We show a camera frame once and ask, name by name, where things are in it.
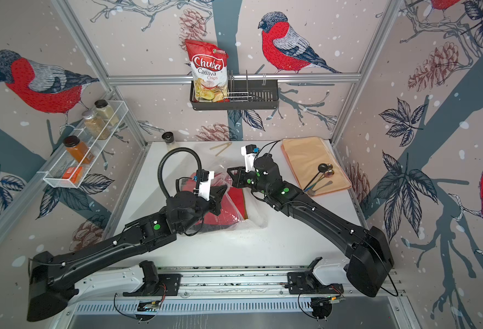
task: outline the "white wire shelf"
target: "white wire shelf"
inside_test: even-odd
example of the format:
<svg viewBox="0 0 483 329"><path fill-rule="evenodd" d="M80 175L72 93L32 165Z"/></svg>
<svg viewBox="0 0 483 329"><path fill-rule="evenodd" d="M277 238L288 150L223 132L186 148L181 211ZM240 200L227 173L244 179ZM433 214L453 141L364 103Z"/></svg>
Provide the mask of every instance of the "white wire shelf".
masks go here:
<svg viewBox="0 0 483 329"><path fill-rule="evenodd" d="M104 120L106 122L105 128L110 131L110 135L105 140L98 140L99 136L92 136L90 132L86 129L84 122L80 125L79 128L74 129L73 135L79 137L79 139L86 144L88 147L88 152L86 154L93 154L93 160L89 164L82 163L85 156L81 160L81 164L76 161L71 154L67 150L64 150L61 157L54 163L54 165L46 172L44 176L44 181L48 183L52 188L79 188L80 184L89 173L90 169L94 165L95 161L101 154L102 150L105 148L107 142L113 136L113 134L118 129L119 125L122 122L122 119L128 113L128 108L123 101L107 101L108 104L113 108L114 114L112 118L118 117L119 123L112 126L109 124L110 120ZM62 178L66 173L68 168L75 168L73 170L76 173L79 168L81 167L80 173L75 175L70 175L70 178L65 179Z"/></svg>

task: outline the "glass jar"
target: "glass jar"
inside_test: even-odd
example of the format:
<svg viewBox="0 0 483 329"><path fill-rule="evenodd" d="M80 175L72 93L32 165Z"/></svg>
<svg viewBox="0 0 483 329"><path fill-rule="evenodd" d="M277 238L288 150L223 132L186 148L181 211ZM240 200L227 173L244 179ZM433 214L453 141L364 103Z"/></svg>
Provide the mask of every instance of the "glass jar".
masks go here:
<svg viewBox="0 0 483 329"><path fill-rule="evenodd" d="M97 116L91 109L84 111L82 117L85 119L86 129L98 140L105 140L110 136L110 131L105 128L106 124L100 116Z"/></svg>
<svg viewBox="0 0 483 329"><path fill-rule="evenodd" d="M115 126L119 123L119 117L114 115L115 111L113 108L108 104L106 100L98 100L95 102L95 108L97 114L103 118L103 120L109 120L110 125Z"/></svg>
<svg viewBox="0 0 483 329"><path fill-rule="evenodd" d="M168 151L172 151L174 148L178 147L177 143L174 141L174 134L172 132L163 133L161 138L163 138L163 141L167 143Z"/></svg>
<svg viewBox="0 0 483 329"><path fill-rule="evenodd" d="M79 163L90 164L95 158L86 144L77 136L68 136L62 141L62 143L66 147L68 153Z"/></svg>

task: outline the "silver lid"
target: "silver lid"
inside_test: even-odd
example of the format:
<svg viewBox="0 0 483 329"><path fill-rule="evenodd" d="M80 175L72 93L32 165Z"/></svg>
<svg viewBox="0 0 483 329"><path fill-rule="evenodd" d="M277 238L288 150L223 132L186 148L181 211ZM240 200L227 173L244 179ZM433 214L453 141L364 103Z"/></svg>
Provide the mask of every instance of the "silver lid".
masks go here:
<svg viewBox="0 0 483 329"><path fill-rule="evenodd" d="M93 118L95 118L95 116L96 116L95 112L91 109L86 110L82 113L82 117L87 119L87 120L93 119Z"/></svg>

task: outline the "black flexible cable conduit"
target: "black flexible cable conduit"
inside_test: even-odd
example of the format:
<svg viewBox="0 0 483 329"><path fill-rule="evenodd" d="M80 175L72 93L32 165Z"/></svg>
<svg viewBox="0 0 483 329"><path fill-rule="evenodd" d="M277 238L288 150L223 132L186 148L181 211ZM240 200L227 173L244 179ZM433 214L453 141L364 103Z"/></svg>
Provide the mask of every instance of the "black flexible cable conduit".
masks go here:
<svg viewBox="0 0 483 329"><path fill-rule="evenodd" d="M163 192L163 194L165 194L165 197L167 199L170 198L170 194L168 194L167 188L165 187L165 183L163 183L163 167L165 166L165 162L168 160L170 156L179 152L188 152L192 154L196 159L196 162L198 163L198 170L196 171L196 173L198 174L196 174L196 176L198 179L196 181L195 193L197 193L197 191L199 190L199 182L201 181L201 177L199 177L199 172L201 171L201 160L199 159L198 154L190 148L174 148L173 150L168 151L168 153L165 154L165 156L163 156L163 158L159 162L159 167L157 168L157 181L159 182L159 187L161 188L161 191Z"/></svg>

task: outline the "beige cloth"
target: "beige cloth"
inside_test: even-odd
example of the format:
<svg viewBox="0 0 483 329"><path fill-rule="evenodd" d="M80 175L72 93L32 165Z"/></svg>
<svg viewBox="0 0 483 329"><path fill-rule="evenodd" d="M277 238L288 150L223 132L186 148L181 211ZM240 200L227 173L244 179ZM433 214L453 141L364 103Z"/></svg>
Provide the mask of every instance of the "beige cloth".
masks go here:
<svg viewBox="0 0 483 329"><path fill-rule="evenodd" d="M281 149L300 188L307 187L309 181L318 172L318 165L321 163L332 164L335 174L319 181L312 188L314 195L341 191L351 187L351 181L320 137L286 138L282 141ZM311 184L314 184L320 176L321 174Z"/></svg>

